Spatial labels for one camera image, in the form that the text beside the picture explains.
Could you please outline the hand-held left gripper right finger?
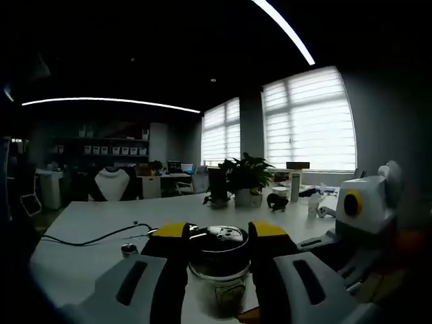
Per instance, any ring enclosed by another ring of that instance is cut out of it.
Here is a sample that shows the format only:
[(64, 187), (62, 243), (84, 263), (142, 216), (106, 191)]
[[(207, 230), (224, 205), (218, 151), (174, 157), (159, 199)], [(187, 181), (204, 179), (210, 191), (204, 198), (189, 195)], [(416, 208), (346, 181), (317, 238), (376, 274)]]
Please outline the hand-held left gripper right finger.
[(373, 302), (349, 294), (337, 273), (359, 248), (340, 240), (299, 251), (281, 227), (248, 224), (250, 270), (261, 323), (378, 323), (382, 311)]

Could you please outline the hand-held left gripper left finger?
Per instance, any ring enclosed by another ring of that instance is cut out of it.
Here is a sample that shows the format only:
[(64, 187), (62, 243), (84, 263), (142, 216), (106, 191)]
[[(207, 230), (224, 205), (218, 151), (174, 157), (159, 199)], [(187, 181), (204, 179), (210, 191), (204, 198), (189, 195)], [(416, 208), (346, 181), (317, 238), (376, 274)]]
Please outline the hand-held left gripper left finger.
[(188, 281), (189, 223), (156, 229), (139, 254), (104, 272), (94, 292), (61, 311), (66, 323), (180, 323)]

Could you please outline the person's right hand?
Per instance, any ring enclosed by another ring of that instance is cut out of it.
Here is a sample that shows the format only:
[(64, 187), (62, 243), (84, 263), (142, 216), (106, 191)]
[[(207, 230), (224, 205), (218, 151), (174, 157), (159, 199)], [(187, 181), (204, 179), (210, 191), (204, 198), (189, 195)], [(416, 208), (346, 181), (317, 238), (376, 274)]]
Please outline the person's right hand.
[(371, 289), (367, 301), (384, 304), (409, 297), (425, 284), (423, 269), (431, 270), (431, 230), (398, 231), (364, 283)]

